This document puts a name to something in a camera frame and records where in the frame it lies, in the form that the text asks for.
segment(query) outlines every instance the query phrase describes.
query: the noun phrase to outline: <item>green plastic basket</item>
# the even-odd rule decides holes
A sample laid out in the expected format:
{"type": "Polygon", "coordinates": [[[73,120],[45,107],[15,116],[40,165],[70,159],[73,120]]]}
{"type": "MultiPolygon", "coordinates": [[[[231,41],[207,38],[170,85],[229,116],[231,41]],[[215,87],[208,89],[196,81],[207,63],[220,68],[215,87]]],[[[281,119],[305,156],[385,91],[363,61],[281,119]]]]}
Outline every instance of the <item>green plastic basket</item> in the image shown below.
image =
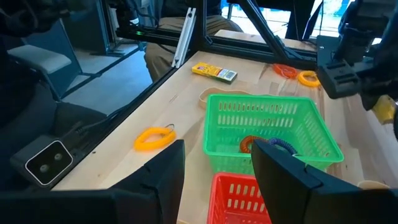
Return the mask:
{"type": "Polygon", "coordinates": [[[281,138],[296,148],[298,159],[320,170],[344,160],[309,98],[210,95],[203,150],[214,172],[254,174],[251,155],[239,151],[248,135],[281,138]]]}

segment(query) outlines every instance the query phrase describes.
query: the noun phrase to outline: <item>blue cord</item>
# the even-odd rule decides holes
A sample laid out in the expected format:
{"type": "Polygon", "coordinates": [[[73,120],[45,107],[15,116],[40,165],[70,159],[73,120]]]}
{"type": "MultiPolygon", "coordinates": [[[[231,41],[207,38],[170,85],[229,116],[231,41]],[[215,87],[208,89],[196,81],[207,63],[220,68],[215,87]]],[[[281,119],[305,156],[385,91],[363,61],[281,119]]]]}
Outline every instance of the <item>blue cord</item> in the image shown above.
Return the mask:
{"type": "Polygon", "coordinates": [[[292,156],[297,156],[297,154],[298,154],[297,151],[294,149],[294,147],[291,144],[289,144],[286,141],[281,140],[279,138],[272,138],[268,141],[268,143],[272,146],[280,146],[280,147],[286,149],[286,151],[288,151],[290,153],[290,155],[292,155],[292,156]]]}

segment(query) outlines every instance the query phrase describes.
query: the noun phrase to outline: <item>table surface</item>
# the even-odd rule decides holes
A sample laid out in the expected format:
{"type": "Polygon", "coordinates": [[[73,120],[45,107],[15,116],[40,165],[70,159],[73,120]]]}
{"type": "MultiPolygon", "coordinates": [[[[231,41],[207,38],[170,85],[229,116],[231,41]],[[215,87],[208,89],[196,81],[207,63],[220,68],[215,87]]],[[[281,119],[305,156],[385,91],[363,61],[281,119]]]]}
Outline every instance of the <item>table surface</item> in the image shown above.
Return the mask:
{"type": "MultiPolygon", "coordinates": [[[[257,35],[221,30],[218,36],[264,42],[257,35]]],[[[315,50],[310,44],[284,40],[286,46],[315,50]]],[[[363,110],[359,96],[331,100],[316,88],[286,80],[266,63],[197,52],[155,93],[138,107],[98,147],[77,165],[54,190],[106,189],[125,178],[160,152],[132,150],[135,138],[151,126],[174,124],[185,140],[185,183],[179,218],[205,223],[213,172],[202,150],[205,110],[198,106],[200,93],[216,86],[258,95],[307,96],[314,100],[345,161],[332,165],[328,173],[352,184],[368,179],[398,187],[398,143],[390,126],[381,126],[371,112],[363,110]],[[231,85],[194,75],[198,62],[238,72],[231,85]]]]}

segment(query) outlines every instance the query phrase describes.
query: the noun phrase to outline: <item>basket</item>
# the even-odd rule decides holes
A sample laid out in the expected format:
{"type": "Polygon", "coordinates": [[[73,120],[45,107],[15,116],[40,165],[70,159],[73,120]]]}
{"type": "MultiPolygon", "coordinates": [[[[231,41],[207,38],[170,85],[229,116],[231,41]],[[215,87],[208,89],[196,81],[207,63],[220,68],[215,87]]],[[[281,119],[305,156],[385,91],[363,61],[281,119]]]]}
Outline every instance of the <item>basket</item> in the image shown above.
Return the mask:
{"type": "Polygon", "coordinates": [[[256,178],[219,172],[213,178],[207,224],[271,224],[256,178]]]}
{"type": "Polygon", "coordinates": [[[248,135],[281,138],[297,150],[296,158],[320,170],[344,159],[309,98],[210,95],[203,150],[214,172],[254,174],[251,155],[239,150],[248,135]]]}

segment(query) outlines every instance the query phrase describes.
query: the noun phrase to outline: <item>yellow ring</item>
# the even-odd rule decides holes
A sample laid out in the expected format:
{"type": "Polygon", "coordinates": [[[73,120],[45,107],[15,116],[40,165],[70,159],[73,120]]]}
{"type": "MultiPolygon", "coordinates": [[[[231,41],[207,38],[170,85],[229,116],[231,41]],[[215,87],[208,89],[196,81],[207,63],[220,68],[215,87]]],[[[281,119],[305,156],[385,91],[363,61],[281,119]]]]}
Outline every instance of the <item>yellow ring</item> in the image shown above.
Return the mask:
{"type": "Polygon", "coordinates": [[[134,148],[137,151],[160,149],[173,142],[176,137],[177,134],[170,128],[148,128],[134,141],[134,148]],[[146,142],[153,134],[160,134],[163,137],[156,141],[146,142]]]}
{"type": "Polygon", "coordinates": [[[313,71],[302,71],[297,76],[297,79],[298,79],[298,81],[301,84],[303,84],[305,86],[308,86],[308,87],[318,87],[318,86],[321,85],[321,83],[320,83],[320,81],[319,81],[319,79],[317,77],[317,74],[315,72],[313,72],[313,71]],[[316,80],[315,81],[310,81],[310,80],[307,80],[305,77],[313,77],[316,80]]]}

